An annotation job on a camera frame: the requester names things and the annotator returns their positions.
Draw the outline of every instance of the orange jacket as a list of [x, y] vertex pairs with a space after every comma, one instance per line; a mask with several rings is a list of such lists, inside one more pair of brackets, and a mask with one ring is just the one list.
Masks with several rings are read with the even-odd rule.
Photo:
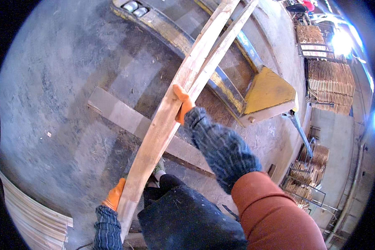
[[231, 194], [249, 241], [248, 249], [326, 249], [314, 220], [267, 174], [243, 175]]

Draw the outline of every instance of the black pants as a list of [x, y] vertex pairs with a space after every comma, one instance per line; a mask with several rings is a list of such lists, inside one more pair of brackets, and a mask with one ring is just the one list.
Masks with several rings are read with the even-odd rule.
[[293, 4], [286, 9], [290, 12], [306, 12], [308, 10], [303, 4]]
[[178, 177], [173, 174], [165, 174], [160, 177], [160, 187], [146, 187], [143, 192], [144, 207], [150, 206], [154, 201], [160, 199], [172, 188], [186, 186]]

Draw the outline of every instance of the work glove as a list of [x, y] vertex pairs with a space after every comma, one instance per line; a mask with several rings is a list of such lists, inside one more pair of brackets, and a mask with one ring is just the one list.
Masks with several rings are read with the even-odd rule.
[[121, 178], [118, 184], [108, 192], [107, 198], [101, 203], [114, 211], [117, 211], [122, 190], [124, 190], [125, 178]]
[[183, 124], [185, 123], [185, 114], [192, 108], [196, 107], [196, 105], [194, 104], [194, 101], [190, 98], [190, 96], [186, 93], [185, 89], [179, 84], [172, 85], [172, 88], [174, 90], [174, 93], [182, 102], [182, 107], [176, 115], [175, 120], [183, 126]]

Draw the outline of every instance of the shoe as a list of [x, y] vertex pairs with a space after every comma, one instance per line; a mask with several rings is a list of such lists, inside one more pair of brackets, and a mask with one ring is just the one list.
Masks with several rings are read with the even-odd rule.
[[165, 173], [164, 159], [162, 156], [160, 157], [157, 165], [154, 167], [153, 175], [156, 175], [158, 172], [160, 172], [160, 170], [164, 171]]

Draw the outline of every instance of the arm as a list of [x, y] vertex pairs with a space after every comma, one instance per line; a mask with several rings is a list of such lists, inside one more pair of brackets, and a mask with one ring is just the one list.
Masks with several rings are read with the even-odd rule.
[[190, 130], [220, 186], [232, 194], [248, 249], [326, 249], [314, 220], [260, 172], [259, 159], [242, 138], [212, 123], [203, 108], [182, 101], [181, 122]]
[[96, 207], [97, 222], [94, 224], [96, 236], [93, 250], [123, 250], [121, 225], [117, 219], [117, 207], [124, 190], [125, 179], [110, 190], [102, 205]]
[[185, 115], [185, 128], [204, 155], [218, 183], [227, 194], [243, 175], [261, 171], [259, 159], [235, 131], [213, 123], [205, 109], [194, 107]]
[[117, 215], [117, 212], [107, 206], [100, 205], [96, 208], [94, 250], [123, 250], [121, 225]]

